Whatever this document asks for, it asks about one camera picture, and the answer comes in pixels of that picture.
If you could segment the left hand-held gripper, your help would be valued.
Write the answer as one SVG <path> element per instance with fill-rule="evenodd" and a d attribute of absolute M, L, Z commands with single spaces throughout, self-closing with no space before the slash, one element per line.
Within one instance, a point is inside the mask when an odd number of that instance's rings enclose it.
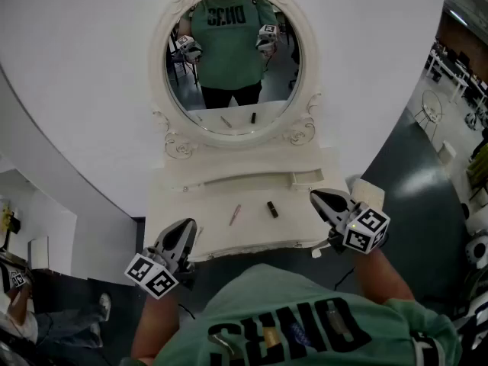
<path fill-rule="evenodd" d="M 188 254 L 196 232 L 193 219 L 176 221 L 159 234 L 154 246 L 135 254 L 124 275 L 156 300 L 178 284 L 191 288 L 196 268 Z"/>

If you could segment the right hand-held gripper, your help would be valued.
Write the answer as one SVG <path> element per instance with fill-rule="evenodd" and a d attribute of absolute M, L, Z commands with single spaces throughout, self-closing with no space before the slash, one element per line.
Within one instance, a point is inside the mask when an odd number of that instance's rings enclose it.
<path fill-rule="evenodd" d="M 328 241 L 337 253 L 351 249 L 367 255 L 386 236 L 390 218 L 366 203 L 356 204 L 345 191 L 315 189 L 310 192 L 310 202 L 320 217 L 334 226 Z"/>

